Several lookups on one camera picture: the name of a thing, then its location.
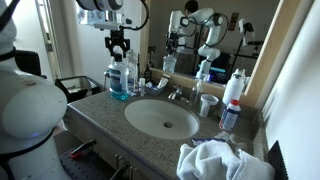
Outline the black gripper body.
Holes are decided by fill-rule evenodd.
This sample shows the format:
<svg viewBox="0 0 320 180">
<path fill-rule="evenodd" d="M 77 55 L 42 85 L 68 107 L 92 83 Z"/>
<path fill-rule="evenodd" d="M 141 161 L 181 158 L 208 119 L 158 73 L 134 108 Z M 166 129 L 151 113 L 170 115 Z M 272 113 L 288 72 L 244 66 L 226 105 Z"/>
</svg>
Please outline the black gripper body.
<svg viewBox="0 0 320 180">
<path fill-rule="evenodd" d="M 114 47 L 119 46 L 123 54 L 130 49 L 130 40 L 124 38 L 124 30 L 111 30 L 110 36 L 105 38 L 105 47 L 109 50 L 111 55 L 115 54 Z"/>
</svg>

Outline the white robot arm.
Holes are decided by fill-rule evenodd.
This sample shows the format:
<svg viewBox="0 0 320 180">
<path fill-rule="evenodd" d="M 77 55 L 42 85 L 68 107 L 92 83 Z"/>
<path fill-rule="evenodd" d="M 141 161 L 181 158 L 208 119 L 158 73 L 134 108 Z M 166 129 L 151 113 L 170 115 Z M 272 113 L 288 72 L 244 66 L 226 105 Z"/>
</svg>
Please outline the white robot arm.
<svg viewBox="0 0 320 180">
<path fill-rule="evenodd" d="M 132 21 L 124 16 L 123 0 L 76 0 L 80 7 L 79 23 L 91 25 L 96 29 L 109 30 L 110 36 L 105 38 L 105 46 L 110 55 L 116 54 L 114 48 L 122 49 L 123 56 L 130 49 L 130 40 L 124 38 L 124 30 L 138 31 L 149 19 L 149 8 L 145 0 L 140 0 L 145 8 L 145 20 L 140 26 L 133 27 Z"/>
</svg>

